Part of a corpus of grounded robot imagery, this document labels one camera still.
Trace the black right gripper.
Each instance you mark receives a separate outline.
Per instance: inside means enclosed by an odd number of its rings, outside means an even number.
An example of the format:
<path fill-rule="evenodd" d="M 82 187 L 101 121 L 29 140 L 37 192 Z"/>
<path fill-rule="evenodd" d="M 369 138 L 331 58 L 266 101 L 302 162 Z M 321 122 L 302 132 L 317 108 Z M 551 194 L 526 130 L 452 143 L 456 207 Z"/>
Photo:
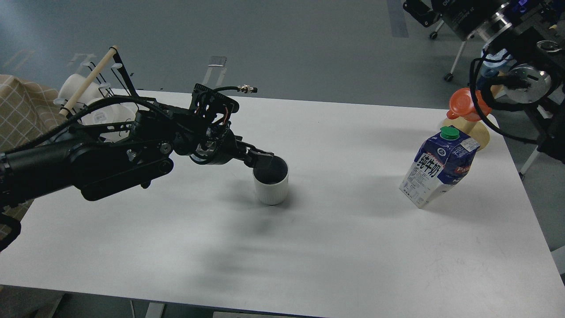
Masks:
<path fill-rule="evenodd" d="M 512 28 L 504 13 L 506 0 L 433 0 L 432 7 L 422 0 L 404 0 L 402 8 L 419 24 L 430 27 L 440 18 L 462 40 L 479 36 L 493 42 Z"/>

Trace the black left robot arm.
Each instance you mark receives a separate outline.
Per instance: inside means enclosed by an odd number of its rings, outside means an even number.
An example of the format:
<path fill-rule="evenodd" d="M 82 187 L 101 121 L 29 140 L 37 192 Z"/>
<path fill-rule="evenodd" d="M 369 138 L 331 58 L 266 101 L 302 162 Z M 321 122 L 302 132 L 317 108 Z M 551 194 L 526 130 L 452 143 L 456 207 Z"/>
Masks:
<path fill-rule="evenodd" d="M 1 153 L 1 209 L 73 186 L 87 201 L 98 201 L 170 173 L 172 152 L 199 165 L 232 159 L 250 168 L 268 168 L 274 154 L 234 135 L 230 117 L 239 104 L 224 91 L 256 93 L 248 85 L 208 88 L 196 84 L 190 107 L 154 98 L 114 95 L 87 105 L 51 131 Z M 103 107 L 132 102 L 142 109 L 133 121 L 82 125 Z"/>

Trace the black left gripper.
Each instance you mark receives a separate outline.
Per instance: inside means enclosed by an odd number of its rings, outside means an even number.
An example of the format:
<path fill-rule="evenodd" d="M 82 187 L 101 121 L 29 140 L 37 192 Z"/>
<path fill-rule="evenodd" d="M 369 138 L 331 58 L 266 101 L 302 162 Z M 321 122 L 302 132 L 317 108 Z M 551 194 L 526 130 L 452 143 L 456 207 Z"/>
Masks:
<path fill-rule="evenodd" d="M 232 159 L 242 161 L 247 167 L 267 169 L 275 154 L 256 146 L 240 142 L 228 125 L 212 125 L 204 133 L 204 138 L 189 155 L 198 165 L 224 165 Z"/>

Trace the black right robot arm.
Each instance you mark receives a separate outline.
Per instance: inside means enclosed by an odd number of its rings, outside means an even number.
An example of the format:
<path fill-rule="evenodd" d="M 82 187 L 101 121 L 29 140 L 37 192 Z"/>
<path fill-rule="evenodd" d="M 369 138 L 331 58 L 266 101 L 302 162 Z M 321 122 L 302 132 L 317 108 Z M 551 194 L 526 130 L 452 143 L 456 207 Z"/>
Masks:
<path fill-rule="evenodd" d="M 564 31 L 557 28 L 562 0 L 433 0 L 430 6 L 406 0 L 403 8 L 424 27 L 441 20 L 461 40 L 482 38 L 486 48 L 470 67 L 472 102 L 478 102 L 480 91 L 492 109 L 524 111 L 539 132 L 537 139 L 497 133 L 535 144 L 538 151 L 564 161 L 564 103 L 549 100 L 564 88 Z M 496 61 L 488 54 L 502 50 L 503 58 L 510 58 L 510 70 L 478 86 L 482 64 Z"/>

